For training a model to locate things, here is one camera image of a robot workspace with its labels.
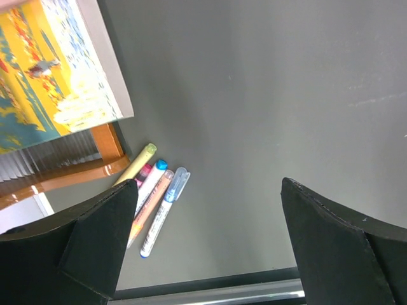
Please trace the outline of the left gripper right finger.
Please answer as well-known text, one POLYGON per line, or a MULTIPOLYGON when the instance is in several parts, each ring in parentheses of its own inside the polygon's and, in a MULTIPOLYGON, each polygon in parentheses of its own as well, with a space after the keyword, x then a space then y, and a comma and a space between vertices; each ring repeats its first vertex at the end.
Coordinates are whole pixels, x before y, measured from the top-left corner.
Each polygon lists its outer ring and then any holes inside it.
POLYGON ((307 304, 406 304, 406 229, 282 180, 307 304))

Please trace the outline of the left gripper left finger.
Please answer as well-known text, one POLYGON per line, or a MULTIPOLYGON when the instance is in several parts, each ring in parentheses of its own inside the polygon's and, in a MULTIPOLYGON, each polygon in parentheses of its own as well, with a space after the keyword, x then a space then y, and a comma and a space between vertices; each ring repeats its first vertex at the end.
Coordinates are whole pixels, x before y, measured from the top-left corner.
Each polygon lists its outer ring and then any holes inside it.
POLYGON ((1 304, 107 304, 137 199, 137 184, 128 179, 1 234, 1 304))

